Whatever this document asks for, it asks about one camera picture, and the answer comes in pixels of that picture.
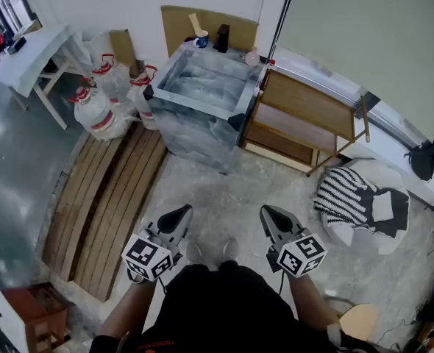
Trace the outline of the black garment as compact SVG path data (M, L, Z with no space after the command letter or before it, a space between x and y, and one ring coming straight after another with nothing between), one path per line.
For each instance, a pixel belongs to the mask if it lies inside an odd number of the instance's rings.
M372 219L372 200L373 196L377 194L384 193L386 191L391 192L392 208L394 213L394 218L388 221L374 222ZM393 188L382 188L372 196L367 198L366 205L366 225L374 233L380 233L382 235L388 236L390 238L395 238L398 232L406 232L408 229L408 209L409 209L409 196L405 193L393 189Z

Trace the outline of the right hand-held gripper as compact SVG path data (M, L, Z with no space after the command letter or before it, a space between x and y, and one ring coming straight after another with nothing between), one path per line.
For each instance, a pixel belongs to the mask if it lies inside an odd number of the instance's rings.
M260 220L272 242L266 259L274 273L283 270L292 277L302 277L317 269L326 257L322 239L316 233L299 233L302 225L293 213L264 204Z

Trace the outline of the person's right grey shoe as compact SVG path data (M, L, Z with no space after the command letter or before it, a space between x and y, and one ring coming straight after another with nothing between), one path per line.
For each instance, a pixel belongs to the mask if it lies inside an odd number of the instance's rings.
M236 261L238 259L239 245L236 239L230 238L223 248L222 259L224 262Z

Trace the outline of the person's left grey shoe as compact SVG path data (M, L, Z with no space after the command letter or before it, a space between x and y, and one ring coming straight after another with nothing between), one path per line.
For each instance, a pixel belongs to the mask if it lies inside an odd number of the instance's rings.
M201 265L203 263L202 251L194 242L189 242L185 249L188 265Z

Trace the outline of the large brown cardboard sheet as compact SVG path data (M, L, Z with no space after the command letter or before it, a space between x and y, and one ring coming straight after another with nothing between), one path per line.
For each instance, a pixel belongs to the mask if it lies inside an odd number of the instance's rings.
M163 27L169 57L179 48L186 38L194 37L194 29L189 15L196 13L201 28L207 30L210 41L215 42L222 24L230 27L229 47L250 51L255 45L258 23L245 18L191 7L162 6Z

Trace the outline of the round wooden stool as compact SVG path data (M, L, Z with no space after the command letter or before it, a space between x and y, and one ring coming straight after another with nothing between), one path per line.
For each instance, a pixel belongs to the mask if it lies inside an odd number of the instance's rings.
M359 340L368 341L379 317L379 310L373 304L355 304L349 299L339 296L323 295L328 302L338 302L349 305L345 312L335 310L343 331Z

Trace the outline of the black faucet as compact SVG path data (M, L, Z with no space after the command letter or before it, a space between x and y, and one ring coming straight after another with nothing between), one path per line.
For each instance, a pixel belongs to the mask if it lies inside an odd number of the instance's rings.
M220 53L226 53L229 46L230 26L222 24L218 31L213 48Z

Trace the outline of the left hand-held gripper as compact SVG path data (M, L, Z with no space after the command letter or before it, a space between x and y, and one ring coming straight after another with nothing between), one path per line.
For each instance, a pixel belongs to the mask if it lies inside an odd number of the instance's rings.
M182 254L179 243L186 236L193 219L190 204L172 210L132 234L121 257L131 282L154 282L173 268Z

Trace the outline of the wooden slat decking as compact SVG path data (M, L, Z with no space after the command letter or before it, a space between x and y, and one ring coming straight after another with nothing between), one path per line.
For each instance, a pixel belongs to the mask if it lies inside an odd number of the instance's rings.
M101 302L110 298L121 253L167 154L158 131L134 122L109 141L87 135L54 208L43 262Z

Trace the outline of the white board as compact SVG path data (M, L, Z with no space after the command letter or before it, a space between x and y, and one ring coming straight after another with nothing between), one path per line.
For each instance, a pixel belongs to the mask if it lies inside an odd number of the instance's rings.
M20 353L29 353L25 323L0 290L0 330Z

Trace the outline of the grey marble-pattern box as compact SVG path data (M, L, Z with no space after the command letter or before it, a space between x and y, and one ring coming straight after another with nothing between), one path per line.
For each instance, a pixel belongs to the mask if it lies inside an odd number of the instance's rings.
M153 98L149 106L168 150L228 174L235 167L235 144L239 136L227 119Z

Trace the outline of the red-brown wooden stool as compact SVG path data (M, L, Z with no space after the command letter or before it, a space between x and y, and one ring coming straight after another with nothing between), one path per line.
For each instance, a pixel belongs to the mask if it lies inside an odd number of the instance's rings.
M69 303L51 283L0 290L25 323L29 353L53 353L70 340L66 334Z

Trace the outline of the white flat panel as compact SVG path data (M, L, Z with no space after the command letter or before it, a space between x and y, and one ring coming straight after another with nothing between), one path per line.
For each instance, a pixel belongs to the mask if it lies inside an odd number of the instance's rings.
M90 54L92 65L100 65L104 54L113 53L108 31L100 32L94 38L82 42Z

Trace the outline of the narrow brown cardboard box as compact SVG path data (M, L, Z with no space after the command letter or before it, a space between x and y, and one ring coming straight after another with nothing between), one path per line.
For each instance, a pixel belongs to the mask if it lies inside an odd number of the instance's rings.
M127 29L110 30L109 34L115 57L120 63L129 67L129 74L133 78L137 78L139 67L129 31Z

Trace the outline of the person's right forearm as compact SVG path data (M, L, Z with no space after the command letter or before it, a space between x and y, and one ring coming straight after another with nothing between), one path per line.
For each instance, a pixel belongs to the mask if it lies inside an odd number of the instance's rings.
M307 274L298 278L289 276L288 280L298 319L301 322L318 331L326 330L333 324L339 325L337 315Z

